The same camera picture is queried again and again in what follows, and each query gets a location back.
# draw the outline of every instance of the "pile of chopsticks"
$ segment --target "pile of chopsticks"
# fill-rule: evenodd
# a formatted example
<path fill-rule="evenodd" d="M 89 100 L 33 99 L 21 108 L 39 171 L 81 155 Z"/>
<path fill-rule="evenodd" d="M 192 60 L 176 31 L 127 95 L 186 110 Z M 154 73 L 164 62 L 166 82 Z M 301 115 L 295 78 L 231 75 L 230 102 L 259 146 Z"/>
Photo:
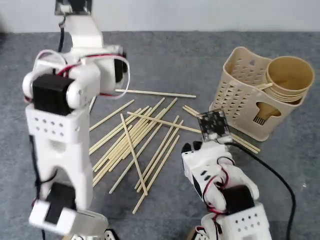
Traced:
<path fill-rule="evenodd" d="M 143 117 L 150 117 L 157 109 L 158 107 L 163 103 L 165 98 L 162 98 L 154 107 L 146 106 L 145 108 L 137 109 L 134 114 L 138 114 L 139 116 Z M 155 120 L 161 120 L 161 118 L 172 108 L 172 106 L 177 102 L 177 98 L 172 100 L 172 102 L 165 108 L 163 108 L 155 117 L 152 119 Z M 123 105 L 120 109 L 120 111 L 124 108 L 126 108 L 129 104 L 131 104 L 132 101 L 128 102 L 127 104 Z M 119 109 L 117 109 L 115 112 L 107 116 L 106 118 L 110 117 L 113 114 L 116 114 L 119 112 Z M 133 214 L 136 213 L 138 210 L 140 204 L 142 203 L 143 199 L 148 195 L 148 191 L 150 190 L 152 184 L 156 180 L 157 176 L 159 175 L 162 167 L 164 166 L 165 162 L 167 161 L 169 155 L 173 151 L 175 145 L 177 144 L 179 140 L 179 135 L 177 135 L 178 128 L 176 128 L 173 131 L 173 127 L 170 127 L 167 135 L 161 142 L 160 146 L 158 147 L 156 153 L 150 160 L 148 166 L 144 169 L 143 173 L 141 172 L 139 163 L 138 163 L 138 157 L 141 155 L 141 153 L 144 151 L 144 149 L 147 147 L 147 145 L 151 142 L 153 137 L 157 134 L 162 123 L 158 124 L 156 121 L 148 120 L 145 118 L 140 118 L 135 125 L 129 125 L 133 120 L 135 120 L 138 116 L 136 115 L 130 115 L 127 119 L 123 118 L 123 115 L 121 114 L 121 123 L 115 127 L 111 132 L 109 132 L 106 136 L 104 136 L 101 140 L 99 140 L 96 144 L 94 144 L 89 152 L 90 154 L 94 153 L 98 148 L 100 148 L 102 145 L 104 145 L 108 140 L 110 140 L 114 135 L 119 133 L 122 129 L 124 129 L 124 133 L 114 142 L 114 144 L 106 151 L 106 153 L 98 160 L 98 162 L 93 166 L 93 171 L 95 173 L 98 173 L 93 178 L 93 186 L 96 186 L 97 183 L 102 179 L 102 177 L 107 173 L 111 172 L 122 160 L 126 159 L 129 155 L 132 155 L 132 160 L 129 162 L 126 169 L 123 171 L 123 173 L 120 175 L 118 180 L 113 185 L 112 189 L 110 190 L 110 194 L 116 189 L 116 187 L 119 185 L 121 180 L 124 178 L 124 176 L 127 174 L 127 172 L 130 170 L 130 168 L 135 164 L 135 167 L 137 169 L 138 175 L 139 175 L 139 181 L 136 184 L 137 192 L 140 192 L 141 189 L 143 189 L 143 194 L 137 203 L 137 206 L 133 210 Z M 174 123 L 178 121 L 179 116 L 176 116 Z M 151 135 L 148 137 L 148 139 L 145 141 L 143 146 L 140 148 L 140 150 L 135 153 L 135 147 L 150 133 Z"/>
<path fill-rule="evenodd" d="M 147 92 L 146 94 L 156 94 L 160 95 L 159 92 Z M 184 97 L 184 98 L 194 98 L 194 95 L 188 94 L 175 94 L 175 93 L 166 93 L 163 94 L 165 96 L 173 96 L 173 97 Z M 117 186 L 120 184 L 122 179 L 128 173 L 133 165 L 137 170 L 139 180 L 136 183 L 134 189 L 139 193 L 141 190 L 142 196 L 140 197 L 139 201 L 137 202 L 136 206 L 134 207 L 132 213 L 135 214 L 143 202 L 144 198 L 148 195 L 148 191 L 150 190 L 152 184 L 156 180 L 157 176 L 159 175 L 160 171 L 162 170 L 164 164 L 166 163 L 168 157 L 170 156 L 171 152 L 173 151 L 174 147 L 176 146 L 179 135 L 177 135 L 179 129 L 184 129 L 187 131 L 192 131 L 195 133 L 201 133 L 199 129 L 187 127 L 183 125 L 183 120 L 179 120 L 180 116 L 176 116 L 172 122 L 162 120 L 163 116 L 168 113 L 168 111 L 173 107 L 173 105 L 177 102 L 177 98 L 173 99 L 170 104 L 164 108 L 162 108 L 155 116 L 152 116 L 156 110 L 160 107 L 160 105 L 164 102 L 165 98 L 163 97 L 155 106 L 145 106 L 144 108 L 138 108 L 135 112 L 127 112 L 129 116 L 124 119 L 122 113 L 120 114 L 121 122 L 117 125 L 113 130 L 111 130 L 107 135 L 101 138 L 98 142 L 96 142 L 92 147 L 89 149 L 89 154 L 93 154 L 99 148 L 101 148 L 105 143 L 111 140 L 115 135 L 120 133 L 122 130 L 123 133 L 117 138 L 117 140 L 113 143 L 113 145 L 104 153 L 104 155 L 97 161 L 97 163 L 93 166 L 92 170 L 96 175 L 93 178 L 92 185 L 95 187 L 99 181 L 108 173 L 113 171 L 117 165 L 125 160 L 129 155 L 132 155 L 132 160 L 128 163 L 125 170 L 119 176 L 117 181 L 112 186 L 111 190 L 109 191 L 110 194 L 114 192 Z M 105 123 L 108 119 L 115 116 L 116 114 L 120 113 L 126 107 L 131 105 L 135 100 L 131 100 L 124 104 L 122 107 L 118 108 L 92 127 L 90 127 L 90 131 L 96 129 L 101 124 Z M 189 114 L 196 116 L 199 114 L 196 110 L 192 109 L 191 107 L 185 105 L 183 107 L 185 111 Z M 152 141 L 153 137 L 157 134 L 160 128 L 163 125 L 168 125 L 170 128 L 168 129 L 166 135 L 162 139 L 161 143 L 159 144 L 157 150 L 155 151 L 154 155 L 150 158 L 150 161 L 146 168 L 141 171 L 138 158 L 148 146 L 148 144 Z M 144 142 L 142 147 L 139 151 L 136 152 L 135 148 L 139 145 L 139 143 L 146 138 L 147 135 L 150 136 Z M 232 138 L 251 150 L 254 153 L 258 153 L 260 150 L 259 148 L 255 147 L 251 143 L 243 140 L 242 138 L 232 134 Z"/>

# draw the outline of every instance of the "white plastic bracket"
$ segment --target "white plastic bracket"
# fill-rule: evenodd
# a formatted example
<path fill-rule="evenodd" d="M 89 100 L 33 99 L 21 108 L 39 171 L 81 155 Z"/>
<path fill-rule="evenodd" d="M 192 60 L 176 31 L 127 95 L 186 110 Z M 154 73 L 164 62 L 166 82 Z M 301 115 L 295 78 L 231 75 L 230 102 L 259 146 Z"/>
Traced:
<path fill-rule="evenodd" d="M 263 205 L 256 202 L 255 207 L 228 216 L 217 218 L 226 240 L 271 240 L 269 222 Z"/>
<path fill-rule="evenodd" d="M 104 38 L 92 16 L 69 15 L 65 29 L 70 33 L 73 48 L 103 48 Z"/>
<path fill-rule="evenodd" d="M 105 230 L 108 228 L 108 220 L 105 216 L 92 211 L 75 211 L 65 207 L 62 209 L 57 224 L 53 224 L 45 220 L 49 208 L 49 202 L 37 200 L 30 214 L 29 223 L 37 228 L 63 236 L 77 233 L 80 236 L 94 236 L 95 239 L 105 237 Z"/>

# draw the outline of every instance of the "gray floor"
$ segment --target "gray floor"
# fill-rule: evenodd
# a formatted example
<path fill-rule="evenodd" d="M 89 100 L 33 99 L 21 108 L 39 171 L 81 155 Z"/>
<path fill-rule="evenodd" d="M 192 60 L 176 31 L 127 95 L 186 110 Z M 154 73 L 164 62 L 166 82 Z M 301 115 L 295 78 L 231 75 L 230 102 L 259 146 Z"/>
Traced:
<path fill-rule="evenodd" d="M 107 43 L 122 44 L 127 49 L 132 67 L 131 89 L 198 95 L 196 99 L 180 99 L 164 117 L 172 121 L 179 114 L 187 126 L 194 128 L 198 125 L 196 120 L 185 113 L 181 106 L 187 104 L 199 111 L 208 109 L 220 80 L 222 65 L 235 47 L 246 46 L 258 55 L 270 58 L 294 55 L 309 61 L 314 67 L 316 80 L 306 101 L 260 145 L 259 156 L 288 181 L 296 194 L 297 212 L 292 239 L 319 238 L 320 33 L 113 32 L 106 33 L 104 37 Z M 0 37 L 1 239 L 41 238 L 39 230 L 28 225 L 35 190 L 21 84 L 24 75 L 32 69 L 38 51 L 55 49 L 58 40 L 57 33 L 9 34 Z M 68 37 L 65 49 L 70 46 Z M 157 96 L 135 94 L 128 94 L 118 101 L 100 97 L 92 111 L 91 122 L 97 122 L 133 98 L 136 101 L 129 110 L 146 104 L 152 106 L 160 100 Z M 171 98 L 167 98 L 163 106 L 170 101 Z M 117 115 L 93 131 L 91 143 L 95 143 L 119 121 Z M 142 168 L 167 129 L 161 129 L 139 158 Z M 114 194 L 108 194 L 126 162 L 94 188 L 92 209 L 108 217 L 120 239 L 183 240 L 206 213 L 201 200 L 184 177 L 180 157 L 183 144 L 198 140 L 200 136 L 186 131 L 181 131 L 180 135 L 177 147 L 136 215 L 132 215 L 140 197 L 133 190 L 133 184 L 138 179 L 136 170 L 129 172 Z M 91 156 L 93 163 L 107 147 Z M 273 239 L 284 239 L 291 208 L 288 191 L 258 163 L 234 149 L 232 152 L 237 164 L 259 187 L 260 201 L 266 209 Z"/>

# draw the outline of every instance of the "plastic basket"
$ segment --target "plastic basket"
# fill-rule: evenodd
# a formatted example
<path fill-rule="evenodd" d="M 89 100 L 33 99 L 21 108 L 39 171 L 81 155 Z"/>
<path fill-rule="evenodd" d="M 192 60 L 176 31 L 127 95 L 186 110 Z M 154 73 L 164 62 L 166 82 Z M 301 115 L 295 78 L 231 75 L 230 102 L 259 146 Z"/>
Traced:
<path fill-rule="evenodd" d="M 261 142 L 303 103 L 307 94 L 286 103 L 256 88 L 267 83 L 266 68 L 270 61 L 245 47 L 235 48 L 223 65 L 220 83 L 209 108 L 223 109 L 230 126 Z"/>

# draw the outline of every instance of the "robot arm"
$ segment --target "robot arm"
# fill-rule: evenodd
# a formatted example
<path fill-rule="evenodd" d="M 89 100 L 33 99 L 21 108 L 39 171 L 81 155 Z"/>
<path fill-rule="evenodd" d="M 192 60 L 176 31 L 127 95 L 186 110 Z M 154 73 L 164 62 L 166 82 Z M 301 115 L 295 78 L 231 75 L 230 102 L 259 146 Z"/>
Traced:
<path fill-rule="evenodd" d="M 219 116 L 223 120 L 221 111 L 204 113 L 207 122 L 199 121 L 204 141 L 194 142 L 193 148 L 186 143 L 181 151 L 184 174 L 211 212 L 201 225 L 209 240 L 271 240 L 265 210 L 257 202 L 258 187 L 235 166 L 228 147 L 222 144 L 231 139 Z M 217 134 L 221 125 L 226 128 Z"/>
<path fill-rule="evenodd" d="M 41 51 L 23 80 L 39 192 L 29 223 L 59 235 L 104 240 L 107 218 L 87 210 L 93 198 L 89 103 L 101 93 L 112 94 L 130 69 L 122 47 L 103 45 L 102 33 L 88 12 L 90 2 L 57 0 L 73 47 L 65 54 Z M 81 4 L 84 11 L 79 11 Z M 65 170 L 72 186 L 56 182 L 57 168 Z"/>

